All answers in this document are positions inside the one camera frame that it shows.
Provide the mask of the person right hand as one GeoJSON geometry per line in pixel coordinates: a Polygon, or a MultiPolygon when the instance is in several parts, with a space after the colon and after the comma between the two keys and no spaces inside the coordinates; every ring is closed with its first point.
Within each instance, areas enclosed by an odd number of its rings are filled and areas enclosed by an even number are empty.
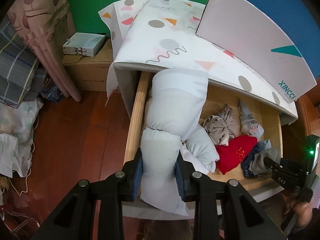
{"type": "Polygon", "coordinates": [[[303,228],[307,226],[312,219],[312,202],[300,202],[295,199],[288,199],[285,213],[289,211],[295,211],[297,214],[295,226],[298,228],[303,228]]]}

